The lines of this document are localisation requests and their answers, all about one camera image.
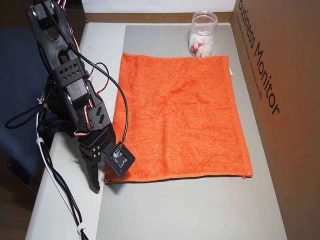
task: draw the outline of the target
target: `clear plastic jar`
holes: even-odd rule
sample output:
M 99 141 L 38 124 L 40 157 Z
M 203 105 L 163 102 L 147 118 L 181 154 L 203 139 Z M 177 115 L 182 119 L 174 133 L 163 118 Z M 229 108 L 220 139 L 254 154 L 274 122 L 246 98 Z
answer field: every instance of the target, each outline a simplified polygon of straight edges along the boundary
M 196 57 L 209 57 L 212 54 L 218 26 L 218 18 L 209 11 L 198 11 L 193 15 L 189 51 Z

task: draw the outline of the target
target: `cardboard box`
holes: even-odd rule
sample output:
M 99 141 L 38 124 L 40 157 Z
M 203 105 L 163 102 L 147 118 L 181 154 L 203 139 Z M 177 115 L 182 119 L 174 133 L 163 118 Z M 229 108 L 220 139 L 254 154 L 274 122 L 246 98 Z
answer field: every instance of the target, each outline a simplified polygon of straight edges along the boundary
M 237 0 L 231 27 L 286 234 L 320 239 L 319 1 Z

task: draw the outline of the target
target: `cable tie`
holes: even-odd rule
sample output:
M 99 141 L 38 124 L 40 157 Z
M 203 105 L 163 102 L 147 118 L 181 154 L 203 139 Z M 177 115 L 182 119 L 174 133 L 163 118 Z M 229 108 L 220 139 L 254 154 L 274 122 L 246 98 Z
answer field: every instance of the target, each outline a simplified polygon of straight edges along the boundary
M 83 230 L 84 234 L 87 235 L 87 225 L 84 224 L 84 222 L 81 222 L 79 225 L 78 225 L 78 234 L 81 236 L 81 230 Z
M 38 137 L 36 140 L 36 144 L 38 144 L 38 146 L 40 147 L 41 143 L 44 143 L 45 141 L 42 139 L 42 137 Z

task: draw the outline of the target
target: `blue chair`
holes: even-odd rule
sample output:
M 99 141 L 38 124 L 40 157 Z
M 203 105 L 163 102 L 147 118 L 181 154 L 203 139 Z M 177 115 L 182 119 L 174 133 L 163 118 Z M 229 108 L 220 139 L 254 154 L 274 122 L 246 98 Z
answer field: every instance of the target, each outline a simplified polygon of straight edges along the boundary
M 48 73 L 31 30 L 0 29 L 0 73 L 0 151 L 9 157 L 9 168 L 36 192 L 33 177 L 42 165 L 36 144 L 36 119 L 17 129 L 5 128 L 7 120 L 38 103 L 47 82 Z

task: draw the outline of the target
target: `robotic arm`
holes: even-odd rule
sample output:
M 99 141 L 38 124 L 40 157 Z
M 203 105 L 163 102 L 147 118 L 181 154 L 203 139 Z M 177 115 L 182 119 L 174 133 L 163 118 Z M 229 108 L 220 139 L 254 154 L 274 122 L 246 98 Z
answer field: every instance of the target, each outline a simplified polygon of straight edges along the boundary
M 55 1 L 45 0 L 29 6 L 26 14 L 49 73 L 44 93 L 47 107 L 58 120 L 69 123 L 68 127 L 60 126 L 55 130 L 80 136 L 79 150 L 86 164 L 88 180 L 98 193 L 98 163 L 101 159 L 123 177 L 135 157 L 121 141 L 116 144 L 116 134 L 105 103 L 88 80 L 82 59 L 62 36 L 73 43 L 65 11 Z M 57 29 L 56 24 L 62 32 L 57 31 L 57 37 L 52 38 L 47 30 Z

